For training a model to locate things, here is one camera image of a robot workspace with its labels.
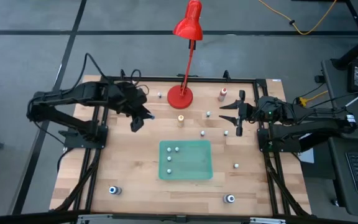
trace concrete floor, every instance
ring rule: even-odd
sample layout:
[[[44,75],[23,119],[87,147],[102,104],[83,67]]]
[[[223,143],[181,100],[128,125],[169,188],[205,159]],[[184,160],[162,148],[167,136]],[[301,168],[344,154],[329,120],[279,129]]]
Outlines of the concrete floor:
[[[313,27],[329,7],[328,2],[265,1],[296,19],[303,30]],[[80,2],[0,0],[0,29],[71,30]],[[358,12],[358,1],[352,2]],[[79,30],[172,30],[185,4],[185,0],[88,0]],[[204,30],[292,30],[288,21],[257,0],[203,1],[201,25]],[[318,30],[357,30],[357,26],[346,5],[338,3]],[[5,143],[0,150],[0,215],[11,209],[36,133],[25,117],[27,102],[34,92],[52,88],[67,41],[67,35],[0,35],[0,141]],[[320,73],[320,61],[340,57],[356,43],[355,37],[206,35],[198,42],[191,73],[221,77],[229,70],[232,77],[279,78],[287,100],[292,100],[317,87],[313,77]],[[144,76],[175,76],[184,72],[187,44],[173,35],[77,36],[62,87],[72,86],[86,52],[108,75],[138,68]],[[86,73],[97,74],[92,66]],[[62,110],[72,113],[73,107]],[[57,134],[59,129],[52,124],[48,130]],[[61,153],[62,145],[47,136],[24,213],[48,210]],[[306,186],[315,215],[358,221],[330,204],[332,182],[306,178]]]

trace red desk lamp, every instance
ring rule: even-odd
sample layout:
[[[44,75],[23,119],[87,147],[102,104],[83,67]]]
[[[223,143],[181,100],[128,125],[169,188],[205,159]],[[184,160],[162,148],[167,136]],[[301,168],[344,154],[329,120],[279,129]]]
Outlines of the red desk lamp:
[[[193,101],[193,93],[187,87],[187,78],[189,76],[191,59],[193,58],[195,41],[203,40],[203,30],[199,23],[202,7],[200,0],[189,0],[185,18],[173,30],[173,34],[190,40],[190,54],[185,81],[182,85],[172,87],[167,95],[168,103],[176,109],[185,109]]]

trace wooden table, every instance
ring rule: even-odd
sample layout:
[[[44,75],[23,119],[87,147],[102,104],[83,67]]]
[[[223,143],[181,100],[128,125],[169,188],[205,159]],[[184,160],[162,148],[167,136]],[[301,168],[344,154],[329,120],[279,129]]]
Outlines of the wooden table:
[[[84,82],[98,81],[99,76],[85,76]],[[251,84],[189,83],[194,100],[185,110],[176,110],[167,102],[168,90],[176,83],[141,82],[150,88],[145,107],[156,117],[145,120],[144,127],[132,133],[130,118],[109,112],[109,136],[102,150],[94,189],[92,212],[103,213],[154,213],[187,215],[243,215],[271,216],[267,174],[262,153],[259,151],[257,124],[244,122],[242,137],[236,128],[218,115],[236,116],[237,110],[220,110],[246,91],[246,102],[254,103]],[[280,80],[267,80],[270,96],[284,100]],[[228,94],[223,102],[217,100],[221,88]],[[206,112],[212,115],[207,118]],[[93,108],[76,105],[74,116],[90,120]],[[177,126],[178,115],[185,117],[185,126]],[[207,139],[211,141],[213,178],[204,181],[166,181],[158,177],[158,149],[161,140]],[[74,149],[62,160],[50,208],[59,206],[77,184],[84,149]],[[310,205],[302,170],[298,160],[290,153],[280,153],[285,183],[307,212]],[[122,187],[122,194],[111,195],[110,186]],[[278,208],[281,213],[280,191],[275,186]],[[84,187],[80,208],[84,208],[88,186]],[[234,204],[223,203],[223,195],[233,194]]]

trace translucent green tray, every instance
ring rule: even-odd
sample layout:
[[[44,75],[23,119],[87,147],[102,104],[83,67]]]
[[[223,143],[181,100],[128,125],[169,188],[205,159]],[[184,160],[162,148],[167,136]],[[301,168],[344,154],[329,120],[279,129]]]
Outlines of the translucent green tray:
[[[209,141],[160,141],[158,176],[163,180],[208,180],[212,178]]]

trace lamp base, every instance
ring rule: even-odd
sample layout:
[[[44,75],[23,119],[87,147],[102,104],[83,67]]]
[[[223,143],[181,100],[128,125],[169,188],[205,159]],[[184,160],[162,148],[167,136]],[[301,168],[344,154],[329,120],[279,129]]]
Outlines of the lamp base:
[[[183,96],[181,96],[180,93],[180,85],[172,87],[167,95],[168,103],[173,108],[185,109],[191,105],[191,102],[193,101],[193,93],[188,87],[186,87]]]

